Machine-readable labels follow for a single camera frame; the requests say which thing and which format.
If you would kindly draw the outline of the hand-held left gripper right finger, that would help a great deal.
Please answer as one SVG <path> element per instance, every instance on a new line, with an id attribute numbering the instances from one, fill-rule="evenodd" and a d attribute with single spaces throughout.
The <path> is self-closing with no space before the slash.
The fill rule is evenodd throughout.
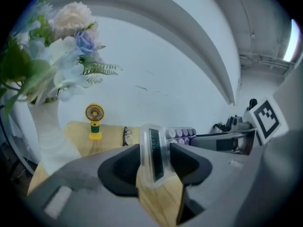
<path id="1" fill-rule="evenodd" d="M 179 226 L 215 203 L 239 176 L 247 156 L 172 143 L 170 163 L 181 180 Z"/>

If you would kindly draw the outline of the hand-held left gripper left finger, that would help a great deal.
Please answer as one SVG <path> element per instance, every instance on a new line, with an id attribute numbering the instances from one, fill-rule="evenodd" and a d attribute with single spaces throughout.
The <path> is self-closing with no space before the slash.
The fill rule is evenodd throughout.
<path id="1" fill-rule="evenodd" d="M 136 188 L 140 146 L 116 148 L 73 160 L 28 196 L 48 227 L 154 227 Z"/>

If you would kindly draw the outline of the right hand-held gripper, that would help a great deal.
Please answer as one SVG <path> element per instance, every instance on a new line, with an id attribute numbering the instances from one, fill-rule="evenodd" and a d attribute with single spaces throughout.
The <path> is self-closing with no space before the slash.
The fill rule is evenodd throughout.
<path id="1" fill-rule="evenodd" d="M 235 117 L 229 132 L 197 135 L 193 146 L 213 151 L 254 149 L 264 146 L 286 125 L 278 103 L 273 96 L 268 96 L 243 116 Z"/>

